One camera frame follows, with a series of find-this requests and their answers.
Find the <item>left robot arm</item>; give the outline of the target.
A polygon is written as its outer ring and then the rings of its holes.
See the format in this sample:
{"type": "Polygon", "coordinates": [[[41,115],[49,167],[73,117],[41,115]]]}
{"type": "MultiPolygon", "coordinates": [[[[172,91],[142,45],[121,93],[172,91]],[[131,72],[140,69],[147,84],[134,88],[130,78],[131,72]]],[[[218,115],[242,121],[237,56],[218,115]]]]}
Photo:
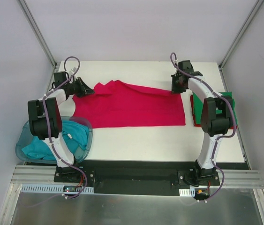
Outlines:
{"type": "Polygon", "coordinates": [[[79,98],[95,93],[75,72],[54,73],[52,88],[40,99],[28,102],[30,132],[44,142],[56,159],[59,168],[67,168],[64,176],[70,182],[77,182],[81,171],[74,167],[76,159],[68,149],[62,136],[62,119],[59,106],[70,96],[79,98]]]}

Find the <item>magenta t shirt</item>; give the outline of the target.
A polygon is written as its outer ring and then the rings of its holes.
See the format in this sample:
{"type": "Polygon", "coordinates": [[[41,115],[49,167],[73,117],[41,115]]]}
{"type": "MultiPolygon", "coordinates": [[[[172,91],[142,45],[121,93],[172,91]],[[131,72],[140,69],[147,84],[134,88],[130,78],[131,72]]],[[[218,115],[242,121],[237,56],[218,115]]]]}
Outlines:
{"type": "Polygon", "coordinates": [[[94,93],[73,96],[73,116],[87,119],[93,128],[184,126],[180,94],[124,83],[97,83],[94,93]]]}

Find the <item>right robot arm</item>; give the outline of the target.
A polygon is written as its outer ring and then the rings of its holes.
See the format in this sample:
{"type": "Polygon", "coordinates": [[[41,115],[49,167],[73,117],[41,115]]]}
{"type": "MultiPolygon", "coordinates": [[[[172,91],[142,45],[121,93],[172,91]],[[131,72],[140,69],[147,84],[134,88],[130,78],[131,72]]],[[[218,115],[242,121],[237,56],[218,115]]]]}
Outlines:
{"type": "Polygon", "coordinates": [[[233,98],[215,91],[200,72],[193,71],[189,60],[177,62],[171,59],[176,68],[172,75],[173,91],[181,93],[191,90],[203,103],[201,128],[204,140],[197,164],[199,170],[193,172],[193,181],[198,185],[205,184],[210,175],[206,171],[216,167],[216,157],[223,138],[235,135],[237,124],[233,112],[233,98]]]}

